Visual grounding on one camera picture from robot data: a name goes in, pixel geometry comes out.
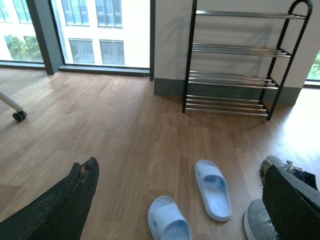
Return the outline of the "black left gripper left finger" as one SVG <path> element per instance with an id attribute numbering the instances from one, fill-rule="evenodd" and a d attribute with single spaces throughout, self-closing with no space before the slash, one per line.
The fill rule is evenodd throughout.
<path id="1" fill-rule="evenodd" d="M 79 240 L 99 178 L 91 157 L 30 204 L 0 223 L 2 240 Z"/>

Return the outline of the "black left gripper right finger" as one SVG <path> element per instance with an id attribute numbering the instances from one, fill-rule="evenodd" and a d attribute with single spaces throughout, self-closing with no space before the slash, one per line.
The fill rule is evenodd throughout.
<path id="1" fill-rule="evenodd" d="M 320 238 L 320 192 L 265 159 L 262 201 L 282 240 Z"/>

